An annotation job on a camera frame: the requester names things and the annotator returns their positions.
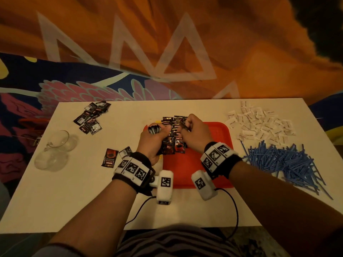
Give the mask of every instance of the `white table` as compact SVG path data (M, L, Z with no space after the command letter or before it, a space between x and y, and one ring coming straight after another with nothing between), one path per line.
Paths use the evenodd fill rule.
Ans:
M323 192L317 196L304 191L343 213L343 160L303 99L247 100L264 109L275 110L282 119L293 121L297 136L290 141L297 145L304 144L306 152L315 159L327 184L325 189L334 200ZM194 113L203 121L225 122L228 111L240 109L240 101L111 102L109 112L98 118L103 130L95 135L82 133L78 125L73 123L89 102L59 103L0 222L0 233L57 232L111 181L114 169L101 167L107 148L122 150L130 146L135 150L143 127L163 116ZM70 160L62 170L49 172L36 169L35 156L43 150L49 136L57 130L67 130L70 134L77 135L78 146L70 152ZM238 130L230 130L233 147L243 156L243 148L235 139L236 132ZM239 225L260 225L236 190L231 188L228 191L237 203ZM146 198L138 194L128 220L135 216ZM217 197L203 201L195 189L179 189L173 191L169 206L157 205L155 200L146 203L136 220L127 225L126 229L154 229L175 223L201 227L234 226L236 212L231 199L225 193L219 192Z

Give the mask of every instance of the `black cable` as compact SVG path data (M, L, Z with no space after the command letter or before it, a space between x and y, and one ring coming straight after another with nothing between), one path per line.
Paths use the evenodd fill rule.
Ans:
M150 199L152 199L152 198L156 198L156 196L149 197L146 201L144 201L144 203L143 203L143 204L141 205L141 207L139 208L139 210L138 210L136 216L135 216L131 221L128 221L125 225L127 225L128 223L131 223L133 220L135 220L136 217L138 216L139 211L141 211L142 207L144 206L144 204L145 204L146 202L148 202L148 201L149 201Z
M231 194L230 194L229 192L227 192L225 189L220 188L220 187L219 187L219 188L216 188L215 190L222 190L222 191L224 191L226 194L228 194L228 195L231 197L232 201L234 202L234 205L235 205L235 208L236 208L236 214L237 214L237 223L236 223L236 227L235 227L234 231L232 232L232 234L231 234L230 236L228 236L228 237L225 239L225 241L226 241L226 240L230 239L230 238L235 234L235 232L237 231L237 228L238 228L238 209L237 209L237 205L236 205L236 202L235 202L234 198L231 196Z

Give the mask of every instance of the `red tray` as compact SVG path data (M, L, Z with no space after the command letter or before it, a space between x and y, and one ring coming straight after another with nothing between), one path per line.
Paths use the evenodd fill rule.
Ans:
M204 122L210 128L213 139L216 142L224 142L232 148L229 129L223 123ZM174 172L174 188L195 188L191 175L197 170L204 170L200 161L201 154L186 148L186 153L163 155L163 169ZM216 187L231 188L233 185L225 177L220 176L213 181Z

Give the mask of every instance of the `person's right hand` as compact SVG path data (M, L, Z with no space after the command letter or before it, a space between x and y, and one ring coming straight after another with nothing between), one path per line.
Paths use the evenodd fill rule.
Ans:
M208 126L194 114L188 116L185 125L191 129L191 132L179 127L177 129L177 131L181 133L179 134L179 137L183 138L187 145L193 150L203 154L205 146L209 142L213 142Z

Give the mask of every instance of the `hand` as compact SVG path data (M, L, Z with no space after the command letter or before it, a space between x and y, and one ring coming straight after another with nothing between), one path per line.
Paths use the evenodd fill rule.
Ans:
M179 127L177 129L177 131L181 133L179 134L179 137L183 138L187 145L193 150L203 154L205 146L209 142L213 142L208 126L194 114L190 114L188 116L187 120L185 121L185 125L192 131L188 132Z
M148 157L151 162L151 165L155 165L159 159L157 156L158 150L161 148L162 140L168 136L172 130L171 125L164 126L163 124L152 123L149 125L154 126L158 125L161 127L161 130L157 134L151 134L148 130L145 130L141 133L141 138L139 139L137 152L140 152Z

